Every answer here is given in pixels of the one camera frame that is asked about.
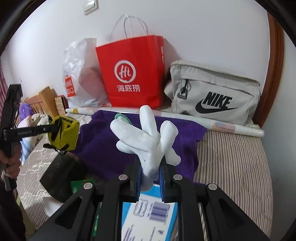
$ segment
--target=white wall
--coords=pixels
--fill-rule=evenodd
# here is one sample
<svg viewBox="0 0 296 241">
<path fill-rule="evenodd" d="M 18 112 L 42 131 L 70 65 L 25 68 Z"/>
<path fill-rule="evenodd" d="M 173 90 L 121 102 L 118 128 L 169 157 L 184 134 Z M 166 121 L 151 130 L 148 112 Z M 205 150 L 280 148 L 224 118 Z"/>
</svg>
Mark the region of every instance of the white wall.
<svg viewBox="0 0 296 241">
<path fill-rule="evenodd" d="M 271 240 L 278 241 L 296 218 L 296 48 L 287 34 L 284 67 L 262 138 L 274 194 Z"/>
<path fill-rule="evenodd" d="M 166 38 L 167 68 L 182 58 L 235 70 L 264 84 L 269 28 L 266 11 L 254 0 L 99 0 L 99 10 L 84 16 L 85 2 L 48 0 L 11 39 L 1 58 L 11 73 L 5 68 L 4 75 L 8 82 L 22 80 L 24 97 L 47 85 L 62 94 L 64 49 L 84 37 L 107 43 L 123 13 L 137 15 L 149 33 Z M 121 37 L 122 24 L 115 39 Z"/>
</svg>

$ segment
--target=white plastic bag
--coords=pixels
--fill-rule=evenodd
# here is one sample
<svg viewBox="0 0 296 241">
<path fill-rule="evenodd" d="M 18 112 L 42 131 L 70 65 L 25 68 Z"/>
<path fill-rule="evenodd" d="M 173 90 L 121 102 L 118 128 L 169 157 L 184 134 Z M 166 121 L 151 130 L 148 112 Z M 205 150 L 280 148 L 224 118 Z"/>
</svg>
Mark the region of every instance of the white plastic bag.
<svg viewBox="0 0 296 241">
<path fill-rule="evenodd" d="M 109 106 L 99 74 L 96 39 L 73 42 L 64 51 L 64 86 L 68 101 L 80 107 Z"/>
</svg>

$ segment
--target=bed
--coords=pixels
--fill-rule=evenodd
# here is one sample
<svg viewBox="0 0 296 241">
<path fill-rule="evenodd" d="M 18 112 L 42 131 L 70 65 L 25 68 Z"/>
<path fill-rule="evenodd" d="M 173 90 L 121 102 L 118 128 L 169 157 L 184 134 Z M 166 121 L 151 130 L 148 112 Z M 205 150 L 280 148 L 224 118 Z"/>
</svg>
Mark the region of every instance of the bed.
<svg viewBox="0 0 296 241">
<path fill-rule="evenodd" d="M 91 116 L 67 114 L 80 125 Z M 50 196 L 39 181 L 57 152 L 43 148 L 43 138 L 21 168 L 17 180 L 18 194 L 29 219 L 38 229 L 48 217 L 42 198 Z M 197 145 L 199 167 L 194 181 L 216 183 L 266 233 L 270 235 L 273 214 L 271 176 L 260 138 L 208 131 Z M 86 178 L 95 178 L 88 174 Z M 177 225 L 172 238 L 177 238 Z"/>
</svg>

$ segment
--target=red paper bag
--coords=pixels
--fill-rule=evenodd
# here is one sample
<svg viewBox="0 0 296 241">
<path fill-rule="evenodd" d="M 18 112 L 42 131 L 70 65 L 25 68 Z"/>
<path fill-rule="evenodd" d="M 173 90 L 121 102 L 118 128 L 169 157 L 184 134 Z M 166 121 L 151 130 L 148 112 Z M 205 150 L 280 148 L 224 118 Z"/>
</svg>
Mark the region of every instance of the red paper bag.
<svg viewBox="0 0 296 241">
<path fill-rule="evenodd" d="M 148 35 L 96 48 L 112 106 L 159 107 L 165 76 L 163 37 Z"/>
</svg>

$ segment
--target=purple towel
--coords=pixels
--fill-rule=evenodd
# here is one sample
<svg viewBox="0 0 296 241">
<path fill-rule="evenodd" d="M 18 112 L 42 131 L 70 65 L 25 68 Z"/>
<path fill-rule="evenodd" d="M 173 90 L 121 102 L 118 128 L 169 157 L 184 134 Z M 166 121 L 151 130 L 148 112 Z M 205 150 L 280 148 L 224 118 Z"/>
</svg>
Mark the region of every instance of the purple towel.
<svg viewBox="0 0 296 241">
<path fill-rule="evenodd" d="M 73 151 L 88 166 L 90 172 L 104 180 L 119 176 L 124 172 L 125 166 L 135 160 L 135 155 L 123 153 L 116 148 L 118 138 L 110 129 L 115 115 L 111 111 L 96 112 L 90 123 L 81 126 L 76 149 Z M 135 127 L 141 129 L 139 115 L 124 115 Z M 201 141 L 207 129 L 193 121 L 156 116 L 158 131 L 165 120 L 174 123 L 179 130 L 173 144 L 173 149 L 181 157 L 181 163 L 176 166 L 177 172 L 193 180 L 198 166 L 197 142 Z"/>
</svg>

